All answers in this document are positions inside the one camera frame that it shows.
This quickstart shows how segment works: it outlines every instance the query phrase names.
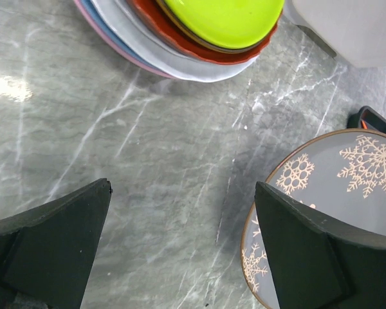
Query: gray plate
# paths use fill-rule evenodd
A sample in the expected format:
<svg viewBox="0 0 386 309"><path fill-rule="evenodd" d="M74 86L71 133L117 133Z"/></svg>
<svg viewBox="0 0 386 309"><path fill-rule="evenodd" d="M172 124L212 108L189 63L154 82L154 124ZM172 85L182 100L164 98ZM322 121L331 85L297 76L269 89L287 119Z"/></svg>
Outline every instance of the gray plate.
<svg viewBox="0 0 386 309"><path fill-rule="evenodd" d="M386 236L382 133L346 129L320 136L283 160L267 182L318 211ZM264 306L279 309L254 204L243 230L241 262L254 296Z"/></svg>

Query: lime green plate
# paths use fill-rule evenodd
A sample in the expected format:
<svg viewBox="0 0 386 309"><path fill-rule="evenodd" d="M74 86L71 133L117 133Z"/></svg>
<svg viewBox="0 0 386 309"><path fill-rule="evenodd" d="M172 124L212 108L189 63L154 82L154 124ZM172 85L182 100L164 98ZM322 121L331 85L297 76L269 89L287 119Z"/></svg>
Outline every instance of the lime green plate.
<svg viewBox="0 0 386 309"><path fill-rule="evenodd" d="M261 41L282 12L284 0L164 0L197 36L216 46L246 48Z"/></svg>

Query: marble countertop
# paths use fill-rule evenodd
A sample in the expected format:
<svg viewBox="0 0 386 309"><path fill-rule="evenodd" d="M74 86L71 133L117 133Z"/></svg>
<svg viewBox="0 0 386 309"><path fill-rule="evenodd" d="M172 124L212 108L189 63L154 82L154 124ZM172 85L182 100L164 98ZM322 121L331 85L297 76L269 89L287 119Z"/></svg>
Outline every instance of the marble countertop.
<svg viewBox="0 0 386 309"><path fill-rule="evenodd" d="M108 178L84 309L262 308L239 245L257 180L370 105L386 68L338 64L284 17L239 76L167 80L67 0L0 0L0 219Z"/></svg>

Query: black object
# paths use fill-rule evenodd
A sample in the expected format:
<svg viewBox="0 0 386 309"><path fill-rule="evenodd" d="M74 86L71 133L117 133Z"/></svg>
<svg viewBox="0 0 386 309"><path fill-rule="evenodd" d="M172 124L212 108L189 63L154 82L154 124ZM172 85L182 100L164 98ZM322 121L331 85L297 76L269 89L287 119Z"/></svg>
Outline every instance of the black object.
<svg viewBox="0 0 386 309"><path fill-rule="evenodd" d="M0 220L0 309L18 292L54 308L80 308L111 193L99 179Z"/></svg>
<svg viewBox="0 0 386 309"><path fill-rule="evenodd" d="M386 236L267 183L257 183L255 204L280 309L386 309Z"/></svg>
<svg viewBox="0 0 386 309"><path fill-rule="evenodd" d="M370 106L364 106L359 112L351 115L347 121L347 128L362 128L362 120L366 123L368 129L386 134L386 119Z"/></svg>

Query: stack of plates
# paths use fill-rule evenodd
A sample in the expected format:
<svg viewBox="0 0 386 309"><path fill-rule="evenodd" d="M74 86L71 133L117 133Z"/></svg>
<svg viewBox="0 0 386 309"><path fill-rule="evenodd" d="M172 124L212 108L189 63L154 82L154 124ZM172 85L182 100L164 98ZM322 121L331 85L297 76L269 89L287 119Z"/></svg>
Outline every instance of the stack of plates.
<svg viewBox="0 0 386 309"><path fill-rule="evenodd" d="M249 67L277 29L284 0L75 0L89 24L127 60L198 82Z"/></svg>

